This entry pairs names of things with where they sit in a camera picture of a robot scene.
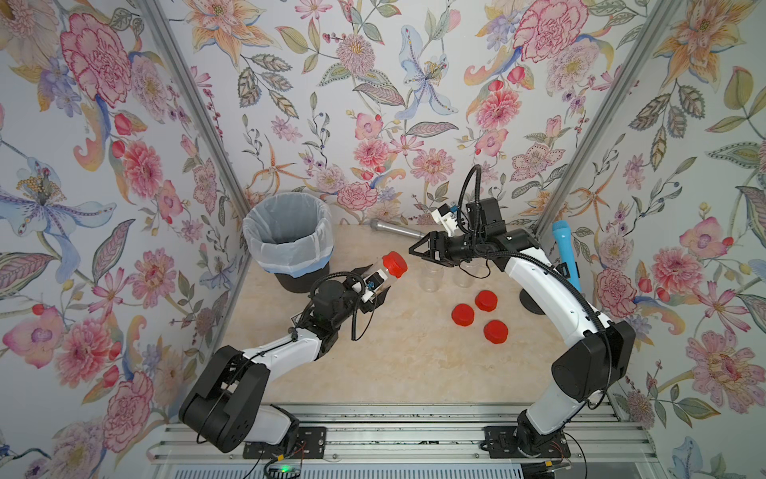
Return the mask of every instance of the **blue flower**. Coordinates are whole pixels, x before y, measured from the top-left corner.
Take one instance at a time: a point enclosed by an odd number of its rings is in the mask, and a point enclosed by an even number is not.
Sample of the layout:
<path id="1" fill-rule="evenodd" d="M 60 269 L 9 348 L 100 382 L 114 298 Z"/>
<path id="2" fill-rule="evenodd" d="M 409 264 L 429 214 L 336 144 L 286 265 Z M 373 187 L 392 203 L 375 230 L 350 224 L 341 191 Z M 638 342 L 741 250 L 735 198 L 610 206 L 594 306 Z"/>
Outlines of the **blue flower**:
<path id="1" fill-rule="evenodd" d="M 78 115 L 83 114 L 80 109 L 80 100 L 82 97 L 72 90 L 67 84 L 55 84 L 53 86 L 53 95 L 56 97 L 56 106 L 59 110 L 63 110 L 68 117 L 72 117 L 75 113 Z"/>
<path id="2" fill-rule="evenodd" d="M 102 205 L 87 202 L 78 206 L 59 204 L 66 200 L 61 192 L 58 175 L 47 163 L 27 158 L 29 170 L 16 173 L 16 189 L 28 199 L 19 198 L 0 187 L 0 218 L 7 219 L 16 236 L 24 237 L 33 231 L 42 231 L 56 238 L 61 246 L 61 265 L 56 270 L 56 281 L 65 282 L 80 265 L 80 254 L 69 239 L 79 226 L 96 228 L 112 218 L 115 203 Z"/>
<path id="3" fill-rule="evenodd" d="M 228 290 L 234 288 L 234 282 L 232 280 L 236 279 L 234 275 L 237 271 L 237 258 L 234 258 L 231 264 L 224 267 L 224 262 L 221 261 L 221 257 L 216 256 L 214 270 L 215 274 L 212 274 L 210 271 L 202 273 L 202 276 L 199 277 L 199 284 L 212 290 L 221 285 Z"/>
<path id="4" fill-rule="evenodd" d="M 404 76 L 404 85 L 412 89 L 412 103 L 404 110 L 396 113 L 397 120 L 411 120 L 417 113 L 421 102 L 428 102 L 434 112 L 440 115 L 457 113 L 457 108 L 452 108 L 450 99 L 436 93 L 434 85 L 438 85 L 442 76 L 447 72 L 447 56 L 442 55 L 438 59 L 432 57 L 420 66 L 421 54 L 423 54 L 423 41 L 420 34 L 411 25 L 401 28 L 401 51 L 399 61 L 401 67 L 407 72 Z"/>
<path id="5" fill-rule="evenodd" d="M 702 470 L 702 452 L 697 441 L 686 436 L 686 440 L 678 448 L 673 449 L 673 468 L 668 469 L 676 479 L 691 479 L 696 472 Z"/>

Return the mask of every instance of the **orange lily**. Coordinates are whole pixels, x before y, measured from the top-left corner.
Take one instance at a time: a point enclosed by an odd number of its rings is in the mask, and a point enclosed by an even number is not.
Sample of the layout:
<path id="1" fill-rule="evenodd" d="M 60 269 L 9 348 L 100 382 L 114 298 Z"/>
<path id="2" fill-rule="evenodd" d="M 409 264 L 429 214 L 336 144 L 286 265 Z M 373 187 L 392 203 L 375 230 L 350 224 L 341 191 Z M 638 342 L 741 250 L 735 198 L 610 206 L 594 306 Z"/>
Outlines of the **orange lily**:
<path id="1" fill-rule="evenodd" d="M 603 185 L 599 186 L 598 189 L 595 192 L 592 192 L 590 189 L 587 188 L 578 188 L 575 189 L 570 195 L 573 195 L 575 193 L 580 193 L 580 199 L 584 199 L 585 203 L 579 206 L 575 206 L 572 210 L 576 210 L 578 208 L 582 208 L 579 212 L 574 213 L 573 215 L 570 215 L 570 218 L 572 216 L 579 216 L 585 213 L 591 205 L 593 205 L 593 209 L 596 211 L 596 222 L 598 223 L 598 227 L 603 231 L 604 227 L 601 226 L 601 216 L 598 214 L 598 204 L 601 203 L 602 205 L 606 206 L 607 208 L 610 208 L 609 204 L 606 203 L 599 194 L 604 191 L 604 189 L 607 187 L 610 181 L 612 181 L 612 176 L 614 176 L 614 173 L 617 171 L 617 167 L 615 166 L 614 170 L 612 170 L 612 174 L 609 175 L 609 178 L 607 178 L 607 181 L 604 182 Z"/>
<path id="2" fill-rule="evenodd" d="M 258 177 L 261 175 L 273 175 L 273 181 L 271 184 L 274 185 L 276 183 L 276 188 L 274 188 L 274 193 L 272 193 L 272 195 L 276 195 L 280 190 L 280 183 L 281 183 L 280 173 L 287 176 L 292 176 L 293 178 L 306 179 L 306 178 L 303 178 L 302 176 L 294 175 L 291 172 L 288 172 L 285 170 L 285 168 L 291 165 L 295 165 L 295 163 L 285 163 L 283 165 L 277 165 L 277 156 L 274 154 L 274 147 L 271 146 L 271 141 L 269 141 L 268 138 L 266 138 L 266 141 L 269 143 L 269 151 L 271 151 L 271 165 L 268 168 L 265 168 L 260 170 L 259 172 L 256 172 L 253 175 L 253 181 L 250 182 L 250 185 L 248 185 L 246 189 L 249 190 L 253 186 L 253 184 L 255 184 L 255 180 L 257 180 Z"/>

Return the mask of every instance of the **red cap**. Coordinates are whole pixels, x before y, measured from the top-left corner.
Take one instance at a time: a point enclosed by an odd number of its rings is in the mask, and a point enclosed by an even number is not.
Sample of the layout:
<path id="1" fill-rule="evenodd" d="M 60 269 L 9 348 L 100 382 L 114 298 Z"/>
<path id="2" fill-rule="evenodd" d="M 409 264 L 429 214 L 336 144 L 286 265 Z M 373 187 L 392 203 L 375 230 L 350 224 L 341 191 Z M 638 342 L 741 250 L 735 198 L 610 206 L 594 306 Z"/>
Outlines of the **red cap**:
<path id="1" fill-rule="evenodd" d="M 497 307 L 497 296 L 492 291 L 481 291 L 476 295 L 476 305 L 482 311 L 494 311 Z"/>
<path id="2" fill-rule="evenodd" d="M 467 304 L 458 304 L 452 310 L 452 321 L 458 326 L 470 326 L 473 324 L 473 308 Z"/>
<path id="3" fill-rule="evenodd" d="M 508 327 L 500 320 L 491 320 L 484 326 L 484 337 L 491 343 L 502 344 L 508 339 Z"/>
<path id="4" fill-rule="evenodd" d="M 383 257 L 383 266 L 396 278 L 400 278 L 402 274 L 407 272 L 407 262 L 396 251 L 392 251 Z"/>

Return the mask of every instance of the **black cable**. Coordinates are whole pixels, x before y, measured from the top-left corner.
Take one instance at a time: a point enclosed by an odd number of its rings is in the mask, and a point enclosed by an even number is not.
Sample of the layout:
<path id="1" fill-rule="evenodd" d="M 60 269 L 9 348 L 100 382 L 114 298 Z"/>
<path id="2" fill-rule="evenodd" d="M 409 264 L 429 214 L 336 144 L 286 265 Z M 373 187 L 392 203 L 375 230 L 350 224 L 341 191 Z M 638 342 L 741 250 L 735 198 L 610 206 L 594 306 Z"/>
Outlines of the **black cable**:
<path id="1" fill-rule="evenodd" d="M 264 452 L 265 452 L 265 450 L 266 450 L 266 448 L 264 448 L 264 449 L 263 449 L 263 450 L 260 452 L 260 457 L 258 458 L 258 460 L 257 460 L 257 461 L 255 461 L 255 465 L 254 465 L 252 468 L 250 468 L 250 471 L 249 471 L 247 474 L 245 474 L 245 475 L 242 477 L 242 479 L 247 479 L 247 477 L 248 477 L 248 476 L 250 476 L 250 474 L 252 474 L 252 473 L 253 473 L 253 471 L 255 471 L 255 468 L 257 468 L 257 467 L 258 467 L 258 463 L 260 463 L 260 460 L 264 458 Z"/>
<path id="2" fill-rule="evenodd" d="M 574 441 L 574 443 L 577 445 L 577 447 L 580 448 L 580 452 L 582 453 L 582 461 L 585 463 L 585 477 L 583 479 L 588 479 L 588 460 L 585 458 L 585 450 L 582 448 L 582 446 L 580 446 L 580 443 L 577 442 L 577 439 L 575 439 L 573 435 L 569 434 L 568 432 L 565 432 L 564 435 L 569 436 L 571 440 Z"/>

